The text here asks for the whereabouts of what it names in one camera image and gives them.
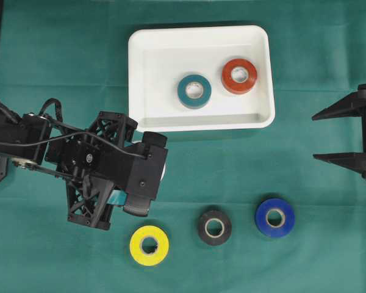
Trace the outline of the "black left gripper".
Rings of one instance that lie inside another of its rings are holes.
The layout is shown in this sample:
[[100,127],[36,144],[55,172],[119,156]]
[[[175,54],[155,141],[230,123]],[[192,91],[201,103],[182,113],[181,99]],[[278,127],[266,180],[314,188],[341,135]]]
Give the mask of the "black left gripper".
[[68,221],[107,230],[113,206],[124,206],[127,194],[115,190],[107,175],[108,155],[124,154],[137,122],[125,114],[101,111],[85,130],[56,124],[64,138],[48,143],[45,161],[56,165],[66,183]]

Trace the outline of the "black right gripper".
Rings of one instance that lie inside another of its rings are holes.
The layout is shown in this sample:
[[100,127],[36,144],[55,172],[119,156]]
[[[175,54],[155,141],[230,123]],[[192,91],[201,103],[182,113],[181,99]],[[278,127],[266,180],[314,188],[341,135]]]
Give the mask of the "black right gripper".
[[340,117],[361,117],[363,153],[314,154],[313,157],[360,173],[363,179],[366,179],[366,84],[359,85],[357,92],[348,94],[338,102],[315,114],[312,120]]

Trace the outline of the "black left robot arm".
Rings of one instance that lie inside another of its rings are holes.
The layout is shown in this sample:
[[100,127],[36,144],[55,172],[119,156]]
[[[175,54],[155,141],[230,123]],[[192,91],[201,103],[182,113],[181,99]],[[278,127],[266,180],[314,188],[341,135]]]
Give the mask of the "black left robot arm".
[[19,116],[0,102],[0,157],[17,167],[62,178],[66,183],[68,221],[108,230],[113,206],[108,199],[117,185],[100,163],[103,155],[131,155],[137,123],[121,113],[100,112],[88,129],[63,122],[61,102],[48,99],[38,114]]

